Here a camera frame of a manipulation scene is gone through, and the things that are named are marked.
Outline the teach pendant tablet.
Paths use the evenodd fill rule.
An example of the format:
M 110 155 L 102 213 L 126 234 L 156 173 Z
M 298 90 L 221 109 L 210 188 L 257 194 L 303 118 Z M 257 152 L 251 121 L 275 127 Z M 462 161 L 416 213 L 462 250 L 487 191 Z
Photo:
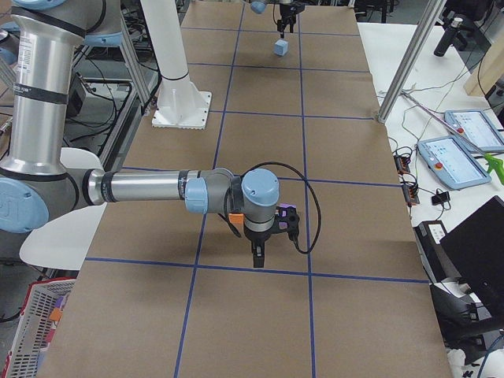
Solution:
M 454 136 L 423 140 L 417 148 L 439 181 L 451 190 L 491 182 L 489 174 Z
M 448 110 L 444 120 L 485 152 L 503 152 L 503 135 L 481 110 Z

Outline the white perforated basket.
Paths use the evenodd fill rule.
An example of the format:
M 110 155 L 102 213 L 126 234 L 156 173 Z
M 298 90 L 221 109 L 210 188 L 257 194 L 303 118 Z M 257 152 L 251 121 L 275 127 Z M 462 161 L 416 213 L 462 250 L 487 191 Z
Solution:
M 74 279 L 57 278 L 32 283 L 28 288 L 2 377 L 35 377 L 54 336 Z

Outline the light blue foam block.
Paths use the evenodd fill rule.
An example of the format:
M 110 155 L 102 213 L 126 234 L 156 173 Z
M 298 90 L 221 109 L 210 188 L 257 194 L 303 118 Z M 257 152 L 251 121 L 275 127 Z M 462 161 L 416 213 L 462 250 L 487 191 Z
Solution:
M 288 53 L 289 42 L 285 39 L 278 39 L 274 43 L 273 53 L 276 56 L 283 57 Z

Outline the grey aluminium frame post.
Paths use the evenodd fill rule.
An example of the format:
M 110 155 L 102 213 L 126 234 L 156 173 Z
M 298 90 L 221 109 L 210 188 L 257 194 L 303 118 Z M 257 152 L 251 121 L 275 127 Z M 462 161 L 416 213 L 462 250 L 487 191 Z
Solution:
M 388 88 L 385 98 L 380 106 L 377 114 L 377 120 L 381 124 L 386 123 L 391 111 L 393 110 L 393 107 L 404 88 L 406 80 L 413 69 L 413 65 L 416 62 L 445 4 L 446 1 L 444 0 L 428 1 L 409 45 L 406 48 L 406 52 L 404 53 L 398 69 L 391 81 L 391 85 Z

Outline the near teach pendant tablet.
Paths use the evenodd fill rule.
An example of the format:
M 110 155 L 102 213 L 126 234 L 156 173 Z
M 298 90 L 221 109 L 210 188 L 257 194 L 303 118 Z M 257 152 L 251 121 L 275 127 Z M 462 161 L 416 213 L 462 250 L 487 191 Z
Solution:
M 451 190 L 491 182 L 489 174 L 454 136 L 423 140 L 417 148 L 439 181 Z

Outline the black laptop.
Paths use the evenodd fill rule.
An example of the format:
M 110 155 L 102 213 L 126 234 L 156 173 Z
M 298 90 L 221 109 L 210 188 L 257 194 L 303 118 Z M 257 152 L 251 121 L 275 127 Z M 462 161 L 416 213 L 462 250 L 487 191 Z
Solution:
M 503 314 L 503 200 L 494 196 L 441 239 L 466 283 L 493 315 Z

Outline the far teach pendant tablet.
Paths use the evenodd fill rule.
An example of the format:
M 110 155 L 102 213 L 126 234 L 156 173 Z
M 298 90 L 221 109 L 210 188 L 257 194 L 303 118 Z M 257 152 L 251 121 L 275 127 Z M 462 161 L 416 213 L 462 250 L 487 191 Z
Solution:
M 481 110 L 448 110 L 444 120 L 485 152 L 503 152 L 503 135 Z

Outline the orange foam block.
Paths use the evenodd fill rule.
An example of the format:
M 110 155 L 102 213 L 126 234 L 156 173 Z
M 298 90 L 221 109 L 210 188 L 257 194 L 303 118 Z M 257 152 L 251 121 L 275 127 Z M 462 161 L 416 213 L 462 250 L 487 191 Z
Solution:
M 235 226 L 243 225 L 244 216 L 241 213 L 228 214 L 228 220 Z

